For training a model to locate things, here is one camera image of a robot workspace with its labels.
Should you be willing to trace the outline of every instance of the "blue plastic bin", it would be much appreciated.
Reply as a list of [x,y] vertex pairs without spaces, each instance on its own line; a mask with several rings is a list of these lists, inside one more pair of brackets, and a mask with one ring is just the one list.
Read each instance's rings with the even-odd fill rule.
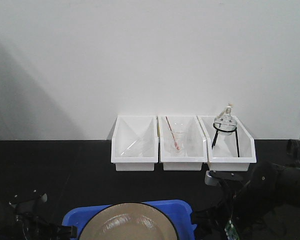
[[[159,209],[171,219],[180,240],[195,240],[194,229],[197,225],[191,224],[190,214],[192,213],[192,209],[188,203],[182,200],[164,200],[147,201],[145,204]],[[88,221],[101,210],[109,206],[110,205],[87,206],[72,209],[64,216],[62,225],[76,226],[78,230],[77,234],[80,236],[81,231]]]

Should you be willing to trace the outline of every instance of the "white wall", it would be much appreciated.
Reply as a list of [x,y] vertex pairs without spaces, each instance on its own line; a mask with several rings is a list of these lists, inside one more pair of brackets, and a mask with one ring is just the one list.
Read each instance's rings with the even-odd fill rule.
[[228,102],[256,139],[300,137],[300,0],[0,0],[0,140]]

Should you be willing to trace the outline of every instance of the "green circuit board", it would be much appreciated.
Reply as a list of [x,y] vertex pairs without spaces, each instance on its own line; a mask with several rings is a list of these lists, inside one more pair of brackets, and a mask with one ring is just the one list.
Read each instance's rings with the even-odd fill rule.
[[237,230],[231,220],[226,223],[224,231],[228,240],[240,240]]

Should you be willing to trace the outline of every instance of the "storage bin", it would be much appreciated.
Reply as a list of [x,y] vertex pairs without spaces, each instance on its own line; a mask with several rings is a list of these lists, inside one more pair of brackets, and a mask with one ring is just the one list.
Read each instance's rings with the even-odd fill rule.
[[239,156],[237,153],[236,135],[219,134],[212,149],[212,141],[216,134],[213,127],[215,116],[197,116],[206,137],[208,166],[213,171],[247,171],[251,163],[256,163],[255,142],[236,116]]
[[156,116],[117,117],[111,143],[111,162],[117,171],[153,171],[158,147]]
[[[174,154],[175,143],[172,131],[178,126],[181,132],[186,133],[184,155]],[[206,163],[207,141],[196,116],[158,116],[160,139],[160,162],[165,171],[200,171]]]
[[[191,224],[190,214],[192,209],[182,200],[148,201],[149,204],[165,213],[173,222],[180,240],[195,240],[194,229],[197,225]],[[69,211],[63,218],[62,225],[76,226],[77,235],[80,236],[88,221],[101,210],[110,205],[78,207]]]

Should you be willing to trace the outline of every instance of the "black tabletop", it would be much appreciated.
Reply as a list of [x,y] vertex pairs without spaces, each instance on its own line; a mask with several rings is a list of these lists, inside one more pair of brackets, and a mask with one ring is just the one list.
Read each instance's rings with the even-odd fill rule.
[[[257,160],[291,163],[286,144],[286,140],[256,140]],[[252,169],[253,164],[241,173],[246,180]],[[124,202],[179,199],[197,211],[222,197],[218,187],[205,184],[207,170],[205,164],[201,171],[163,171],[156,164],[151,172],[118,172],[107,140],[0,141],[0,200],[8,203],[33,192],[47,193],[39,214],[56,224],[74,208]],[[283,205],[277,211],[287,235],[261,231],[254,239],[300,239],[300,209]]]

